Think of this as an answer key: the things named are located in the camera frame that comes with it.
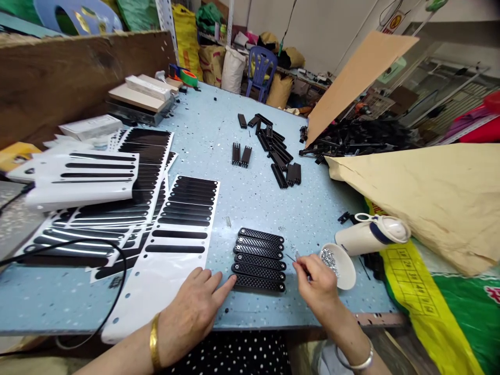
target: blue plastic chair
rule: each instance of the blue plastic chair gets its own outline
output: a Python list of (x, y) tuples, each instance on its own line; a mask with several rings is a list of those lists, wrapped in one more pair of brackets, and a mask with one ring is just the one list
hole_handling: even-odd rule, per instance
[[(57, 23), (57, 8), (66, 12), (80, 35), (99, 35), (101, 33), (99, 24), (105, 25), (106, 33), (123, 30), (116, 13), (101, 0), (33, 0), (33, 5), (43, 26), (51, 30), (62, 32)], [(90, 9), (95, 16), (84, 11), (83, 7)], [(90, 32), (82, 27), (76, 12), (85, 20)]]
[[(255, 61), (255, 71), (253, 77), (252, 60)], [(250, 90), (252, 89), (252, 86), (254, 86), (260, 89), (259, 102), (265, 103), (267, 96), (269, 95), (269, 88), (277, 67), (278, 58), (273, 52), (260, 46), (252, 47), (248, 57), (248, 88), (246, 90), (246, 96), (250, 96)], [(270, 79), (269, 81), (264, 81), (269, 68), (271, 68), (271, 73), (268, 73)]]

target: cardboard sheet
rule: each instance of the cardboard sheet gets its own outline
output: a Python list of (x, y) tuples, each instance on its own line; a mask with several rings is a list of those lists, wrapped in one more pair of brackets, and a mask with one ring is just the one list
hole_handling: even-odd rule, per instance
[(413, 36), (370, 32), (309, 115), (306, 147), (417, 41)]
[(418, 240), (460, 272), (477, 275), (500, 260), (500, 145), (325, 159), (331, 178), (405, 220)]

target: gold bangle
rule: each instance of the gold bangle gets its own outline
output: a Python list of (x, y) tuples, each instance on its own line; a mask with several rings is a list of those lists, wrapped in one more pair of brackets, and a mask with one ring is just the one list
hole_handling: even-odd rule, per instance
[(157, 313), (151, 324), (151, 335), (149, 336), (149, 350), (151, 351), (151, 361), (153, 362), (154, 372), (161, 371), (160, 356), (158, 355), (158, 318), (160, 313)]

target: white thermos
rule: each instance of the white thermos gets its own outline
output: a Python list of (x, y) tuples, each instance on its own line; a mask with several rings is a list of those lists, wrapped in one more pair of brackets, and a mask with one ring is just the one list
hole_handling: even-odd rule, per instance
[(408, 225), (396, 217), (368, 214), (354, 217), (361, 222), (335, 234), (335, 242), (349, 256), (375, 253), (394, 243), (406, 243), (411, 237)]

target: silver bracelet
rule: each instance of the silver bracelet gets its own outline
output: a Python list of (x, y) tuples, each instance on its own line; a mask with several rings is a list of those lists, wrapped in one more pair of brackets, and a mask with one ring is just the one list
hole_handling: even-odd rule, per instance
[(356, 366), (351, 366), (349, 363), (344, 362), (344, 360), (339, 355), (339, 347), (337, 346), (337, 344), (335, 344), (335, 354), (337, 355), (337, 359), (342, 364), (342, 366), (353, 371), (365, 370), (368, 367), (370, 367), (371, 363), (373, 362), (373, 344), (371, 343), (370, 339), (368, 339), (368, 342), (370, 343), (370, 355), (368, 356), (368, 359), (364, 363)]

